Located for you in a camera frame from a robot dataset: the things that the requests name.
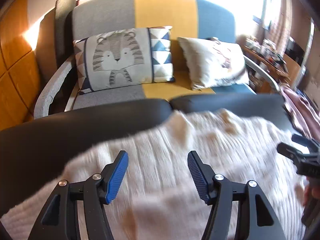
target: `gray armrest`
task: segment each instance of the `gray armrest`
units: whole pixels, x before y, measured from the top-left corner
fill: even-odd
[[[259,75],[261,75],[275,91],[280,91],[277,82],[267,72],[265,72],[262,68],[260,68],[257,64],[255,64],[251,59],[249,59],[246,56],[244,56],[244,61],[250,68],[258,72]]]
[[[71,55],[54,73],[38,97],[33,115],[34,119],[38,119],[49,114],[50,104],[53,102],[55,95],[60,90],[69,71],[75,65],[75,57],[74,55]]]

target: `tiger pillow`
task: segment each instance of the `tiger pillow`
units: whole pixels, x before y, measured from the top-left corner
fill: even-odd
[[[171,28],[127,29],[74,41],[80,93],[173,81]]]

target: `ribbed knit blanket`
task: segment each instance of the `ribbed knit blanket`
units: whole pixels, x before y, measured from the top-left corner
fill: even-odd
[[[200,200],[188,170],[187,155],[196,150],[204,163],[229,180],[257,181],[287,239],[300,240],[304,234],[300,222],[302,177],[291,161],[276,152],[281,141],[290,143],[290,135],[259,117],[239,118],[226,110],[217,114],[174,112],[158,127],[100,143],[74,158],[60,177],[12,208],[1,222],[14,240],[28,239],[59,180],[86,180],[125,150],[128,170],[117,198],[105,206],[115,240],[200,240],[211,207]],[[78,209],[81,239],[87,239],[81,202]],[[236,203],[229,239],[235,228]]]

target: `sofa backrest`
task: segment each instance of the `sofa backrest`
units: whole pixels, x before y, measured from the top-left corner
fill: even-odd
[[[235,20],[228,10],[206,0],[90,0],[73,10],[73,38],[122,29],[171,25],[175,70],[187,70],[177,37],[235,42]]]

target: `pink blanket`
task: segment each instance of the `pink blanket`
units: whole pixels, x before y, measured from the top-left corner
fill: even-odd
[[[289,87],[281,86],[280,90],[295,128],[305,137],[320,141],[320,117],[310,103]]]

